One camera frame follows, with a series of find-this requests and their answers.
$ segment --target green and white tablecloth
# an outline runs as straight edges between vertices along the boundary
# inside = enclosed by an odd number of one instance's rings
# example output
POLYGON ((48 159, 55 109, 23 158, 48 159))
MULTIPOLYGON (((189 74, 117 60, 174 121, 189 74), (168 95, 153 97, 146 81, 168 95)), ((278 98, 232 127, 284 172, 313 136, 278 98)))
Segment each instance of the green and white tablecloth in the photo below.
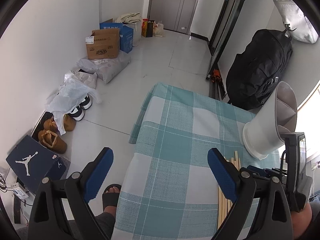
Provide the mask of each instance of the green and white tablecloth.
MULTIPOLYGON (((207 163, 216 147, 242 166, 279 167, 279 153, 258 161, 242 141, 254 114, 187 90, 156 84, 133 127, 113 240, 211 239, 217 230, 218 184, 207 163)), ((257 208, 255 200, 244 228, 257 208)))

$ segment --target black bag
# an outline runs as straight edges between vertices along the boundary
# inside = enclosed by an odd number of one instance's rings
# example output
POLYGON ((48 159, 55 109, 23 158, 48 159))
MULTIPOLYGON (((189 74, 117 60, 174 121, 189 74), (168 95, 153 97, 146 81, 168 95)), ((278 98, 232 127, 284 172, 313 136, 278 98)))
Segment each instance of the black bag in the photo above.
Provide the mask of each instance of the black bag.
POLYGON ((233 106, 250 110, 262 106, 282 80, 292 55, 285 31, 258 30, 242 54, 237 54, 226 80, 233 106))

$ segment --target metal screw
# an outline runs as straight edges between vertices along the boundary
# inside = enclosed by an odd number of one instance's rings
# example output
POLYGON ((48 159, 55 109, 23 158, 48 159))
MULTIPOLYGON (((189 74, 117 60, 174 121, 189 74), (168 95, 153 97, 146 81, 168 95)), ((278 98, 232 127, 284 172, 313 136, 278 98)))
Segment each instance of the metal screw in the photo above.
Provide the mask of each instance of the metal screw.
POLYGON ((273 181, 274 183, 278 183, 280 180, 279 180, 277 177, 272 177, 272 181, 273 181))
POLYGON ((43 184, 46 184, 48 182, 49 182, 49 178, 48 177, 45 177, 45 178, 42 179, 42 183, 43 184))
POLYGON ((72 173, 72 175, 71 175, 71 178, 73 178, 73 179, 77 179, 79 177, 80 177, 80 172, 75 172, 75 173, 72 173))
POLYGON ((247 171, 243 171, 243 172, 241 172, 241 177, 243 177, 243 178, 249 178, 250 177, 250 174, 247 172, 247 171))

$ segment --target brown shoe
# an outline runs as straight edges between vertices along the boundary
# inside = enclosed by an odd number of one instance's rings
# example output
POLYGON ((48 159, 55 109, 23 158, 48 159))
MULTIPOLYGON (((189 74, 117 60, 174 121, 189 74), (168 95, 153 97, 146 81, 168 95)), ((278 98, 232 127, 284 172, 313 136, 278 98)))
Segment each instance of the brown shoe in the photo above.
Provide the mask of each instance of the brown shoe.
POLYGON ((43 130, 38 133, 39 142, 46 148, 60 154, 67 150, 67 144, 55 132, 43 130))
MULTIPOLYGON (((71 132, 74 130, 76 126, 76 121, 73 118, 71 118, 68 114, 65 114, 63 116, 63 126, 67 132, 71 132)), ((44 122, 43 127, 44 130, 53 131, 55 133, 58 132, 58 126, 54 121, 53 116, 44 122)))

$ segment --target toe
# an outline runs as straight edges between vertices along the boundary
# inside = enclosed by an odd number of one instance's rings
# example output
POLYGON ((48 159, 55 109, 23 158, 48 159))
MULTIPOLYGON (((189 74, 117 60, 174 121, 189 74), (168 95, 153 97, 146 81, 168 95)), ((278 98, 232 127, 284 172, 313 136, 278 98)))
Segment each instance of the toe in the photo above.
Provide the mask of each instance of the toe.
POLYGON ((115 193, 120 193, 120 190, 117 187, 113 187, 115 193))

